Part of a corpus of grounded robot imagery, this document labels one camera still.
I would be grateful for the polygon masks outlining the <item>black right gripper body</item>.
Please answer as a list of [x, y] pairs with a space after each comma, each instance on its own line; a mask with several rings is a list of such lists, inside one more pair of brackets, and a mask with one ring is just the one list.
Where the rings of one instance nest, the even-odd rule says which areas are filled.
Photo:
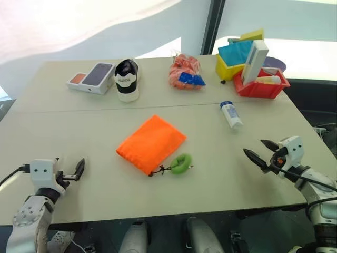
[[287, 148], [273, 148], [272, 150], [274, 154], [270, 159], [270, 164], [267, 166], [266, 173], [273, 172], [279, 173], [283, 172], [283, 166], [285, 165], [286, 158], [285, 156], [288, 154]]

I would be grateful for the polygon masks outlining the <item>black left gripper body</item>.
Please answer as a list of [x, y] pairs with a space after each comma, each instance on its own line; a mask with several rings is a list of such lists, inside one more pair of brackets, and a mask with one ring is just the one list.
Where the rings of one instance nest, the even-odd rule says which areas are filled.
[[63, 173], [63, 171], [57, 171], [56, 173], [56, 182], [63, 189], [67, 189], [67, 187], [70, 185], [70, 181], [77, 181], [77, 180], [78, 180], [77, 174], [66, 175]]

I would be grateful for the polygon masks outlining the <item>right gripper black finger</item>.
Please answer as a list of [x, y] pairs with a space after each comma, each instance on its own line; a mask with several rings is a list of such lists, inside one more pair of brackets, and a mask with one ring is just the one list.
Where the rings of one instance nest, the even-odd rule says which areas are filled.
[[271, 140], [262, 139], [261, 142], [271, 151], [276, 152], [279, 149], [279, 145]]
[[261, 159], [255, 152], [246, 148], [243, 149], [243, 152], [249, 158], [250, 161], [252, 161], [262, 170], [263, 173], [270, 172], [270, 168], [267, 162]]

